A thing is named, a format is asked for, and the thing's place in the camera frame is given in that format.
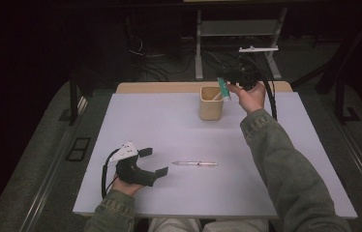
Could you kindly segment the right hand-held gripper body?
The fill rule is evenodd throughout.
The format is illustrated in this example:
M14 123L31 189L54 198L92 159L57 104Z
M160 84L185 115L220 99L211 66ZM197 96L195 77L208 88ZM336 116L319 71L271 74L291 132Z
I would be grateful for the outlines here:
M266 72L257 64L256 56L270 51L277 51L278 47L240 47L238 49L239 66L233 71L232 78L236 78L237 85L246 91L253 89L258 82L267 83L270 78Z

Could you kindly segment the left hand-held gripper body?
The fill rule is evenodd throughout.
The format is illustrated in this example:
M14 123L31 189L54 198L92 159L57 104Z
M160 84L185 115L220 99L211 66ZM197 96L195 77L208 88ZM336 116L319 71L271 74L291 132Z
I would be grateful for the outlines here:
M119 149L113 151L109 161L115 162L116 175L128 184L138 184L152 187L157 180L155 172L146 171L137 166L140 158L139 149L132 141L123 144Z

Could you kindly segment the green and white tube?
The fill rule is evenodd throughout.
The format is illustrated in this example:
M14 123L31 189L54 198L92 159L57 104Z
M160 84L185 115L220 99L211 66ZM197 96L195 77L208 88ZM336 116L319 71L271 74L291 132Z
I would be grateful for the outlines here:
M218 83L219 83L219 87L220 87L220 97L221 97L221 99L223 101L230 101L231 97L230 97L229 90L227 89L226 81L222 77L218 77Z

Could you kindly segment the beige square cup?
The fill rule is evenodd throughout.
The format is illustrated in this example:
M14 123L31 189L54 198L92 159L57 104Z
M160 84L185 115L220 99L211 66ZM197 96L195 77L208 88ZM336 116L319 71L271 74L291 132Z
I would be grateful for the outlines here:
M218 121L222 118L224 101L218 86L202 86L199 92L199 118Z

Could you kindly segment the person's left hand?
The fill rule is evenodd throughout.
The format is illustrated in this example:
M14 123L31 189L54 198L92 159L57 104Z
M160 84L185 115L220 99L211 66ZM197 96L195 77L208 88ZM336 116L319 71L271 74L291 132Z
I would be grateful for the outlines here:
M126 195L134 196L140 189L142 189L142 185L128 184L122 181L118 176L115 176L111 188Z

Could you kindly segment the person's right hand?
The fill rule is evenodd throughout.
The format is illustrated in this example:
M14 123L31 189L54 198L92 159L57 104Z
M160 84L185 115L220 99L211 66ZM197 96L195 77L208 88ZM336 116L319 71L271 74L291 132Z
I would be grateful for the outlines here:
M232 84L229 84L227 89L238 97L240 106L247 114L251 114L264 107L266 90L260 82L250 91Z

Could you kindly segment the clear plastic pen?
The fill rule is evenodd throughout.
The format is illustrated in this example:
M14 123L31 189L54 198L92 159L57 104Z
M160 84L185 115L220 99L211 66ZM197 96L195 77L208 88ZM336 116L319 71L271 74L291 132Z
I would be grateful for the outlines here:
M191 165L191 166L217 166L217 162L212 161L173 161L172 164L175 165Z

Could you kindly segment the white metal stand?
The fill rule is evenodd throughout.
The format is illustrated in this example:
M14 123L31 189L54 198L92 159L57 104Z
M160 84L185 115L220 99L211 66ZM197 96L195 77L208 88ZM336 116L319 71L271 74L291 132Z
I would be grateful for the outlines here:
M196 13L196 80L203 79L201 38L228 36L271 36L271 44L263 48L245 48L244 53L263 53L274 79L282 76L273 58L278 51L278 39L287 15L287 8L281 8L276 19L233 19L233 20L203 20L202 11Z

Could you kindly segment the person's legs light trousers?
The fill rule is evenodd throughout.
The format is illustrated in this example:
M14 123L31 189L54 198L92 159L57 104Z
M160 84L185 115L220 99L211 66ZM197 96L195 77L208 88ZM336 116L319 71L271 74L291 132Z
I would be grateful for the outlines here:
M269 232L265 219L219 219L201 224L198 218L153 218L148 232Z

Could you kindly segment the black metal stand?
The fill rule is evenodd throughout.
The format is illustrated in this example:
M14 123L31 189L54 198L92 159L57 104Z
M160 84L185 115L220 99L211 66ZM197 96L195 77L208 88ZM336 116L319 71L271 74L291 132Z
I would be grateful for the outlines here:
M321 74L316 91L320 95L326 95L332 87L335 87L334 114L342 125L360 120L352 107L345 107L346 79L342 77L342 71L362 40L362 16L351 20L346 25L346 30L338 50L328 62L290 83L290 86L295 89Z
M82 111L83 102L86 98L82 95L78 85L79 78L72 72L69 75L69 108L64 109L59 117L62 122L68 122L72 126Z

